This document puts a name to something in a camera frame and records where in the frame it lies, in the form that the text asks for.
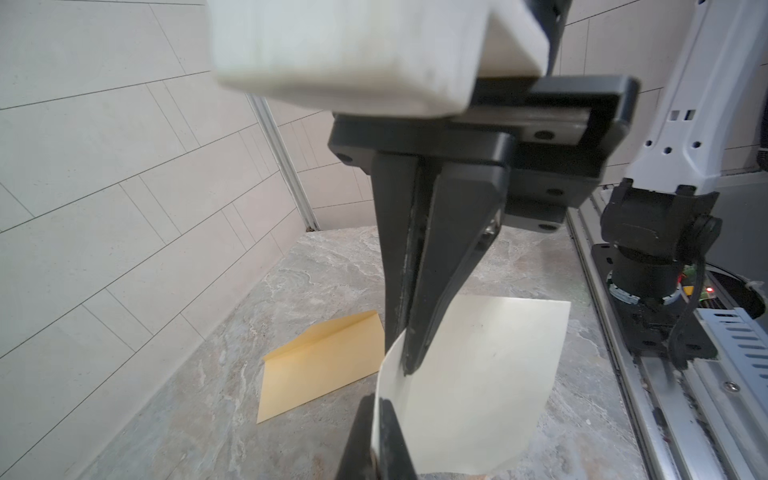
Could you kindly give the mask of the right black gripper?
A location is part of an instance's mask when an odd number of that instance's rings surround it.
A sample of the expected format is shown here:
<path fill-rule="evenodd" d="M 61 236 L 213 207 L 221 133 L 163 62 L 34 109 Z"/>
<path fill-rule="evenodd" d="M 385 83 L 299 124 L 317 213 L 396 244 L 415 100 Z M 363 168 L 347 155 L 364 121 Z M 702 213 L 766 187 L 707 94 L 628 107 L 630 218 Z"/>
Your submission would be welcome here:
<path fill-rule="evenodd" d="M 385 348 L 412 375 L 500 224 L 552 231 L 628 135 L 630 76 L 484 79 L 437 119 L 337 115 L 330 150 L 368 175 L 385 276 Z"/>

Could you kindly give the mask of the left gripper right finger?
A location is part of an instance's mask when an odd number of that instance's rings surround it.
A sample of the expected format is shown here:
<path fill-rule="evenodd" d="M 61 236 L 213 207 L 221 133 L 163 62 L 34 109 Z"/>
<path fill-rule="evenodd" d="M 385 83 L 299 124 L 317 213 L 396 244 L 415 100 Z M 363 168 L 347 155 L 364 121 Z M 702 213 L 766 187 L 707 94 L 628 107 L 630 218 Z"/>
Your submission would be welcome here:
<path fill-rule="evenodd" d="M 390 400 L 378 400 L 377 475 L 383 480 L 417 480 L 415 468 Z"/>

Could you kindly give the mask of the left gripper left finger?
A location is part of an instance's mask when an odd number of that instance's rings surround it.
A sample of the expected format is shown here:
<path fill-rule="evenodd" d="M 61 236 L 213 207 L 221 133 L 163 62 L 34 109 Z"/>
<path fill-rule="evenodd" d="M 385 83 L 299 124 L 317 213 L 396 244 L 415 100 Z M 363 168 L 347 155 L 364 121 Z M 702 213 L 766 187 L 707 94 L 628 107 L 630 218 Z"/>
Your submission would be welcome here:
<path fill-rule="evenodd" d="M 355 414 L 345 449 L 335 476 L 336 480 L 371 480 L 377 478 L 371 449 L 375 396 L 364 396 Z"/>

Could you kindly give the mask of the beige decorated letter paper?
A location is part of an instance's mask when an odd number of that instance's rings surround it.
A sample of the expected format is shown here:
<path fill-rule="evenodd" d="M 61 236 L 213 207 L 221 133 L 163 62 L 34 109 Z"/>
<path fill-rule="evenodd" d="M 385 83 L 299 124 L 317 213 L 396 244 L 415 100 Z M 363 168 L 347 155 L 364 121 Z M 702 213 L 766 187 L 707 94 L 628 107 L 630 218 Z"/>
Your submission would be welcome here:
<path fill-rule="evenodd" d="M 407 375 L 399 336 L 381 363 L 388 400 L 418 474 L 511 469 L 552 391 L 568 301 L 458 295 L 419 369 Z"/>

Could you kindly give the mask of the yellow paper envelope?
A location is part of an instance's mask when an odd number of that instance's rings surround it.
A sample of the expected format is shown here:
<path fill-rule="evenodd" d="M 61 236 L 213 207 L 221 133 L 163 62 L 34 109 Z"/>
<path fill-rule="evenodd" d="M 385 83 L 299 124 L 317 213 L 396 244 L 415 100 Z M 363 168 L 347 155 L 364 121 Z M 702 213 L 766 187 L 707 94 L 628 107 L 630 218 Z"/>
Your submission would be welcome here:
<path fill-rule="evenodd" d="M 384 355 L 384 329 L 374 310 L 311 325 L 263 357 L 257 421 L 377 373 Z"/>

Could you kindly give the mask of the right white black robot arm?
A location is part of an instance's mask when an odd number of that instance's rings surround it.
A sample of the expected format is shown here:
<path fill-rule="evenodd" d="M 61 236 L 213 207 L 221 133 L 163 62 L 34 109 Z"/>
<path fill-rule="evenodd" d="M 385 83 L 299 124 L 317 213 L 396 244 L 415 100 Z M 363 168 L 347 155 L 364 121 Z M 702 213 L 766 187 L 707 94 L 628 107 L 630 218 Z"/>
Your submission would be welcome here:
<path fill-rule="evenodd" d="M 600 217 L 626 346 L 678 369 L 707 354 L 679 280 L 685 266 L 703 267 L 720 233 L 724 144 L 766 43 L 765 2 L 696 4 L 646 142 Z M 403 339 L 406 374 L 502 225 L 553 231 L 598 185 L 638 93 L 628 76 L 546 72 L 478 79 L 467 109 L 438 119 L 336 116 L 330 150 L 372 180 L 385 339 Z"/>

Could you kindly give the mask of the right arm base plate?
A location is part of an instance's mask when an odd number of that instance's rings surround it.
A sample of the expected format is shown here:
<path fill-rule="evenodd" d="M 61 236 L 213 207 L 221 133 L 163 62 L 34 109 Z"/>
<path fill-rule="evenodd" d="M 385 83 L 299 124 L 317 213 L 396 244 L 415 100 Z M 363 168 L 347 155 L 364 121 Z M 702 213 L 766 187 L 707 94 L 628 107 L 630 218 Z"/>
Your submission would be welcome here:
<path fill-rule="evenodd" d="M 599 285 L 607 292 L 609 305 L 621 332 L 622 342 L 632 354 L 667 357 L 666 341 L 686 301 L 673 302 L 669 314 L 657 313 L 644 305 L 627 304 L 610 291 L 611 275 L 619 258 L 616 248 L 607 243 L 591 247 L 591 257 L 601 277 Z M 683 354 L 687 360 L 715 359 L 718 350 L 695 314 L 682 335 Z"/>

